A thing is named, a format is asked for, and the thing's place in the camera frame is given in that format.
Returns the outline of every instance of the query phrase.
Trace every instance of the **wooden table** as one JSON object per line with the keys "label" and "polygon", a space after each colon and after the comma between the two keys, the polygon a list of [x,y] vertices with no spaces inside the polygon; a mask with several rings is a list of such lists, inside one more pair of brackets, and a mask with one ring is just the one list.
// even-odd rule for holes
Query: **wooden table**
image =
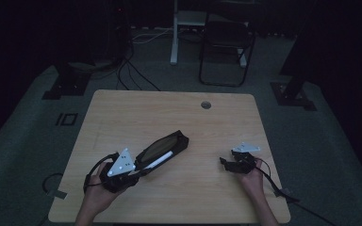
{"label": "wooden table", "polygon": [[[211,103],[204,109],[201,103]],[[154,141],[176,130],[189,146],[124,192],[95,222],[250,223],[257,222],[249,198],[219,157],[242,141],[259,146],[254,155],[269,163],[281,187],[272,152],[249,94],[98,90],[95,92],[49,213],[54,222],[74,222],[85,175],[101,158],[128,148],[135,158]],[[267,200],[279,222],[290,213],[265,180]]]}

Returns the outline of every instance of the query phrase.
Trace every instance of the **wooden tabletop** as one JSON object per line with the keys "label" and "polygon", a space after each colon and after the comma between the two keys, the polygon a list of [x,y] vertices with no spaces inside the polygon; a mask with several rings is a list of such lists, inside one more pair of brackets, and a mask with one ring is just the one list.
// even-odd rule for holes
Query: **wooden tabletop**
{"label": "wooden tabletop", "polygon": [[[204,109],[202,102],[210,102]],[[128,148],[135,158],[156,140],[180,130],[189,146],[157,168],[95,218],[123,223],[258,222],[249,198],[219,157],[241,142],[259,146],[281,187],[272,153],[250,94],[98,90],[95,92],[49,213],[54,222],[74,222],[85,175],[103,157]],[[286,201],[264,180],[269,205],[279,222],[290,220]]]}

